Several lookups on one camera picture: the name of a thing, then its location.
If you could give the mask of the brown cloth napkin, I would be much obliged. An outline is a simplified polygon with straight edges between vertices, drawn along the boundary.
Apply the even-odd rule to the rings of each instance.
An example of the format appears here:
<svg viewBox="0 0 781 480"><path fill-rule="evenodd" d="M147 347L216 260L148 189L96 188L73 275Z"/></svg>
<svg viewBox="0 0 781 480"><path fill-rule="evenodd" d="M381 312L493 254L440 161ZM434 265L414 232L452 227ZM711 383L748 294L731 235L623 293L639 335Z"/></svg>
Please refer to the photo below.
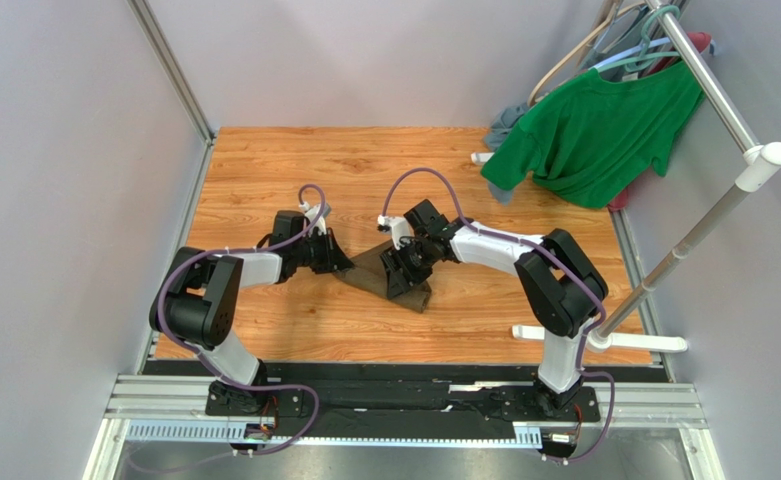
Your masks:
<svg viewBox="0 0 781 480"><path fill-rule="evenodd" d="M354 267L345 271L335 272L334 277L349 286L377 296L381 300L389 301L407 310L422 314L427 309L432 294L428 283L419 285L396 298L389 299L387 297L387 274L381 262L380 254L391 245L392 242L385 242L355 255L351 258Z"/></svg>

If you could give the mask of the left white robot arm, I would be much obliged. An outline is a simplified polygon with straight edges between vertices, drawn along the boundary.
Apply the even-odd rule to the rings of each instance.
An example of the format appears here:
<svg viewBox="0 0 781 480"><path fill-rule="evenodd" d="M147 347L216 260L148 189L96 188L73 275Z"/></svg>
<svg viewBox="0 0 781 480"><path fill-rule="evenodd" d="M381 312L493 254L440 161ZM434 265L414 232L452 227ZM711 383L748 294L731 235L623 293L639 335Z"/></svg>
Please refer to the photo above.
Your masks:
<svg viewBox="0 0 781 480"><path fill-rule="evenodd" d="M284 283L300 268L321 275L353 267L318 208L281 210L255 250L212 254L180 248L154 297L149 324L170 332L212 366L218 377L209 389L213 407L257 415L273 401L265 389L266 365L232 330L240 291Z"/></svg>

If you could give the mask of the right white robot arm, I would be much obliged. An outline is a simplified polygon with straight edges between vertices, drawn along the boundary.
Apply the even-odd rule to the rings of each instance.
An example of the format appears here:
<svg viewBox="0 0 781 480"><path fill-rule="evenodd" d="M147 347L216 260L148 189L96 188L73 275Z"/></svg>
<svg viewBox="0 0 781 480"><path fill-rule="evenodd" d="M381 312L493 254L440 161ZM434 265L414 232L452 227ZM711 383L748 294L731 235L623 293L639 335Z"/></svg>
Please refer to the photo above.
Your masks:
<svg viewBox="0 0 781 480"><path fill-rule="evenodd" d="M481 265L516 277L544 329L532 402L548 416L573 402L582 386L582 334L601 313L608 286L567 231L523 236L463 216L450 221L428 200L401 217L381 215L377 224L392 237L380 255L389 299L425 283L438 262Z"/></svg>

